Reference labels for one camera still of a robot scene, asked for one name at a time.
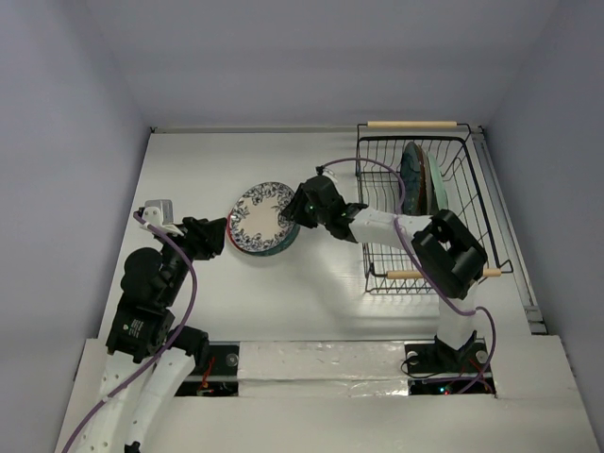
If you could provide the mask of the red and teal plate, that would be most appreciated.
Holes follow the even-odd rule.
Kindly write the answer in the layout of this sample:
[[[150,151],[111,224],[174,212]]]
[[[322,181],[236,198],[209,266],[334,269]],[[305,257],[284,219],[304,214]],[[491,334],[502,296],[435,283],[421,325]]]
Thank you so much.
[[[233,236],[232,236],[231,223],[230,223],[231,213],[232,212],[230,212],[226,218],[226,235],[227,235],[227,238],[228,238],[230,244],[239,252],[244,253],[244,250],[241,249],[239,245],[237,245],[237,243],[235,242],[235,240],[233,239]]]

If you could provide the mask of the white blue floral plate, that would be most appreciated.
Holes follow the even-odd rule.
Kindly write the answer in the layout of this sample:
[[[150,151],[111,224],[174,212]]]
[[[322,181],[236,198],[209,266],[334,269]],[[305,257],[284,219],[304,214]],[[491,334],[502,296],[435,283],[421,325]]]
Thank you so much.
[[[257,184],[236,201],[231,209],[231,231],[244,253],[274,256],[296,239],[299,226],[281,217],[294,191],[288,185],[269,181]]]

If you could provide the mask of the dark teal glazed plate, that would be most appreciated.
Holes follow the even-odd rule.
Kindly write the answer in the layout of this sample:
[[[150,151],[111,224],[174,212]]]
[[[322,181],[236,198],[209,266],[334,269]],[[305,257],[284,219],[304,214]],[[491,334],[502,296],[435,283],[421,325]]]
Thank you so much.
[[[422,214],[424,185],[422,153],[415,142],[406,144],[400,163],[400,176],[405,185],[403,212],[409,216]]]

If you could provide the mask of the grey reindeer plate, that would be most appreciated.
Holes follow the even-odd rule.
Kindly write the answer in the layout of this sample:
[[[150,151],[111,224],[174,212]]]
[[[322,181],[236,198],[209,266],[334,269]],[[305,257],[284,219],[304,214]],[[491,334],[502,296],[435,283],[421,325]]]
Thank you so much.
[[[429,164],[429,157],[426,151],[421,148],[423,163],[424,163],[424,174],[425,174],[425,192],[426,192],[426,214],[432,213],[432,203],[433,203],[433,188],[432,188],[432,178]]]

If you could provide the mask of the mint green plate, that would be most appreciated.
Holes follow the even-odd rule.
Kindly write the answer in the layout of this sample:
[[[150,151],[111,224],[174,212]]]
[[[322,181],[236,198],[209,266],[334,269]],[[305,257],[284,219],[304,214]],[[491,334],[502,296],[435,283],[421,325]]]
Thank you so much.
[[[439,210],[448,209],[448,196],[437,160],[433,155],[428,154],[428,161],[434,198],[434,201],[432,202],[432,211],[436,213]]]

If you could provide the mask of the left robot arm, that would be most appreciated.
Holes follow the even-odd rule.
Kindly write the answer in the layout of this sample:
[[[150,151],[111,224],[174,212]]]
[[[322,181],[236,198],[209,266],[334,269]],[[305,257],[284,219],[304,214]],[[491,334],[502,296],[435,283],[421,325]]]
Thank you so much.
[[[157,208],[140,208],[133,217],[162,247],[140,248],[126,259],[98,401],[65,452],[144,452],[184,379],[210,366],[207,332],[187,324],[194,303],[180,320],[171,307],[185,278],[198,289],[194,262],[222,253],[227,219],[186,217],[173,225]]]

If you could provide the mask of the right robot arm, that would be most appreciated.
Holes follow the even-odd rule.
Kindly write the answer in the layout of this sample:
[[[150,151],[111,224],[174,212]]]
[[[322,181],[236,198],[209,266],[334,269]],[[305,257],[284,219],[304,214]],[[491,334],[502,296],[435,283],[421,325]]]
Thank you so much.
[[[483,276],[487,254],[452,211],[406,216],[347,203],[330,178],[314,176],[298,186],[281,217],[302,227],[322,226],[338,240],[404,251],[439,295],[436,362],[455,370],[468,360],[477,338],[472,321],[476,285]]]

